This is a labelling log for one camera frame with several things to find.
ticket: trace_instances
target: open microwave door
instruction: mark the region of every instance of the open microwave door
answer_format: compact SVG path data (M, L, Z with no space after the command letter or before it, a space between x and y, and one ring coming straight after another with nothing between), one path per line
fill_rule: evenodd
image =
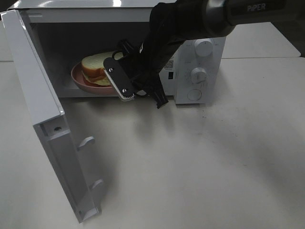
M75 145L65 112L31 39L30 23L17 10L1 14L33 127L79 222L99 213L100 202L93 189L102 180L88 184L79 161L93 137Z

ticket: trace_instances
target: robotic arm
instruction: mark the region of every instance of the robotic arm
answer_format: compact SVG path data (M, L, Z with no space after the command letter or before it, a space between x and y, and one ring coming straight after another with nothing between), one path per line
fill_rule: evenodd
M168 102L159 72L186 40L224 37L235 25L297 18L304 0L177 0L159 3L150 15L150 32L140 47L127 40L123 57L104 61L106 74L124 101L144 90L157 102Z

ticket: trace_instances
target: table surface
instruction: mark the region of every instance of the table surface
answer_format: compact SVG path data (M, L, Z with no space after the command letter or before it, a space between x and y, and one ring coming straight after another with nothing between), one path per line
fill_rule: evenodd
M305 59L222 60L214 104L63 99L93 135L103 213L78 224L31 127L14 63L0 63L0 228L305 228ZM100 167L90 168L94 160Z
M227 37L223 58L299 57L301 53L271 23L238 25ZM12 61L0 21L0 61Z

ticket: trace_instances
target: white microwave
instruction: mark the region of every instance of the white microwave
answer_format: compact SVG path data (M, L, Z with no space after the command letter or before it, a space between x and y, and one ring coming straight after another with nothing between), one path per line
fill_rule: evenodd
M115 50L121 39L139 44L157 0L19 0L1 13L33 127L79 222L99 213L102 177L88 181L59 98L96 97L71 79L83 57ZM225 37L186 41L160 72L177 104L212 102Z

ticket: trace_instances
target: pink plate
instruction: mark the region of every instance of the pink plate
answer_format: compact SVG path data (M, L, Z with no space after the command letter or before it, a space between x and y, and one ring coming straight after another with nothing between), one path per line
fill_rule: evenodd
M82 89L83 91L92 93L92 94L101 94L101 95L116 95L116 91L112 86L94 86L93 83L85 82L85 79L81 72L81 63L78 63L72 68L71 77L75 84Z

